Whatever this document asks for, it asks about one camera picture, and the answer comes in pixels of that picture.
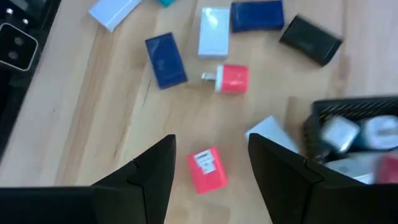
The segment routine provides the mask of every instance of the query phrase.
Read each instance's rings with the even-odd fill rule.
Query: blue charger
[[[285,25],[282,1],[232,2],[233,32],[281,30]]]
[[[145,43],[160,89],[188,81],[172,33],[147,39]]]

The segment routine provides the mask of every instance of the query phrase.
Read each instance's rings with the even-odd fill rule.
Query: wooden surface
[[[197,59],[200,10],[229,0],[143,3],[112,33],[87,13],[96,0],[63,0],[39,69],[0,166],[2,186],[88,185],[177,135],[166,223],[271,223],[252,174],[244,133],[275,115],[299,142],[310,103],[320,98],[395,94],[396,0],[284,0],[345,37],[323,68],[278,43],[280,32],[231,34],[226,62],[247,65],[245,95],[213,93],[199,81],[222,61]],[[160,91],[144,40],[172,31],[189,83]],[[229,185],[196,195],[185,156],[217,145]]]

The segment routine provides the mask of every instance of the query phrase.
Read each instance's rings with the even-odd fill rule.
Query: mesh basket
[[[398,115],[398,97],[356,98],[344,100],[321,100],[312,104],[312,115],[304,122],[303,140],[306,156],[324,163],[342,159],[344,155],[332,154],[329,145],[320,139],[322,126],[334,116],[343,116],[354,122],[380,115]],[[363,151],[352,146],[353,151]]]

